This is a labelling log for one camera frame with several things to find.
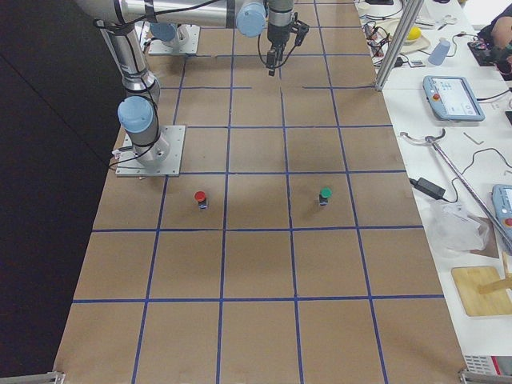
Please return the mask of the green push button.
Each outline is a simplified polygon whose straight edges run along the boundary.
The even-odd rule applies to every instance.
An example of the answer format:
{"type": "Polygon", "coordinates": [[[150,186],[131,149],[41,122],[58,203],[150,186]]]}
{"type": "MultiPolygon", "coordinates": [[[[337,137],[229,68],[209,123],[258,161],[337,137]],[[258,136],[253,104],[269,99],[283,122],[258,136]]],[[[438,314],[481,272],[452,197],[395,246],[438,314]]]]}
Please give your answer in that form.
{"type": "Polygon", "coordinates": [[[332,189],[329,187],[323,187],[320,189],[318,194],[318,204],[320,206],[326,206],[332,196],[332,189]]]}

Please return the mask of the red push button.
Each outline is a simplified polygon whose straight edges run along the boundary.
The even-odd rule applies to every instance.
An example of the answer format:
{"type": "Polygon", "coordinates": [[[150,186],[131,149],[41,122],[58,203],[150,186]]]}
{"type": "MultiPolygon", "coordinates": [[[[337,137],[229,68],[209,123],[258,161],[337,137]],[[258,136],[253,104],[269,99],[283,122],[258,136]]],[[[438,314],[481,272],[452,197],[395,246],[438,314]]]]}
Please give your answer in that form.
{"type": "Polygon", "coordinates": [[[199,190],[194,194],[194,200],[200,210],[207,209],[209,206],[207,194],[203,190],[199,190]]]}

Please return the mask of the yellow ball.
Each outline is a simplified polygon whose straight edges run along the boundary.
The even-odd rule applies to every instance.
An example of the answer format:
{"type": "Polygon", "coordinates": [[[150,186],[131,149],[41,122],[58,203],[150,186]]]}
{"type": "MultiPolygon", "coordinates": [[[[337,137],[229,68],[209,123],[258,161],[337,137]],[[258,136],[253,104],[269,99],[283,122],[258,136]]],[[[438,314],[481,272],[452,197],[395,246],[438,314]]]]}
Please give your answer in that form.
{"type": "Polygon", "coordinates": [[[406,41],[407,42],[415,42],[415,41],[419,40],[421,36],[422,36],[421,29],[419,27],[413,26],[410,29],[410,31],[406,37],[406,41]]]}

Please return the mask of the blue teach pendant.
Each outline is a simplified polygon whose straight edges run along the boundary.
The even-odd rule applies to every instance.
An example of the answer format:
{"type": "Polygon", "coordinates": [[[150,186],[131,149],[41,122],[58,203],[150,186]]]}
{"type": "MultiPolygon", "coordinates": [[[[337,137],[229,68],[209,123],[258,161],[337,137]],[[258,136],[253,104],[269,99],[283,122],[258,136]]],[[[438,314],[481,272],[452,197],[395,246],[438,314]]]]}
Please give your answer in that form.
{"type": "Polygon", "coordinates": [[[466,78],[425,76],[422,87],[437,119],[458,122],[482,122],[485,119],[466,78]]]}
{"type": "Polygon", "coordinates": [[[494,185],[492,203],[500,226],[505,231],[508,239],[511,239],[511,185],[494,185]]]}

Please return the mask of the black power adapter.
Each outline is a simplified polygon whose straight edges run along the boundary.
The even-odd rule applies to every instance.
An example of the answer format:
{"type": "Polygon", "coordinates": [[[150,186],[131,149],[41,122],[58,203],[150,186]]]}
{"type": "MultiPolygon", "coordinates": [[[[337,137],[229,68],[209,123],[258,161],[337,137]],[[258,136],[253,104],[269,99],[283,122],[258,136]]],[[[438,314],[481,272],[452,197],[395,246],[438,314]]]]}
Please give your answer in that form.
{"type": "Polygon", "coordinates": [[[446,192],[445,189],[424,178],[419,178],[415,182],[414,188],[435,200],[443,199],[446,192]]]}

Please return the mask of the clear plastic bag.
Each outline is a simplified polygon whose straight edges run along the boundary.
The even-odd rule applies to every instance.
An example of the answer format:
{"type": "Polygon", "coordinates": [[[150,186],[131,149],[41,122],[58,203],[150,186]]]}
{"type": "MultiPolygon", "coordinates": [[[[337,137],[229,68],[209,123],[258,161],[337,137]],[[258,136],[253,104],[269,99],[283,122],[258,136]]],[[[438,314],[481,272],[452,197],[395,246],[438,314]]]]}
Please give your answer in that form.
{"type": "Polygon", "coordinates": [[[436,250],[498,257],[494,229],[488,218],[472,214],[460,202],[432,202],[426,213],[426,234],[436,250]]]}

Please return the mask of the aluminium frame post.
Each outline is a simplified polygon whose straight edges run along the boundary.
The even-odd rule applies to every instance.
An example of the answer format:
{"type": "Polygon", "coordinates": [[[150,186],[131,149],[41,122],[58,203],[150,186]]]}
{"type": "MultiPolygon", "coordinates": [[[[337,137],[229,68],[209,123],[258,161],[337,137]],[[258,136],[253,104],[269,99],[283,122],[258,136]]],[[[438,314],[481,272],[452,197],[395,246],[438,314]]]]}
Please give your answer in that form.
{"type": "Polygon", "coordinates": [[[394,68],[396,59],[400,54],[403,43],[405,42],[410,29],[413,27],[423,3],[423,0],[410,0],[404,2],[402,16],[400,17],[397,28],[377,72],[374,84],[376,91],[383,90],[386,80],[394,68]]]}

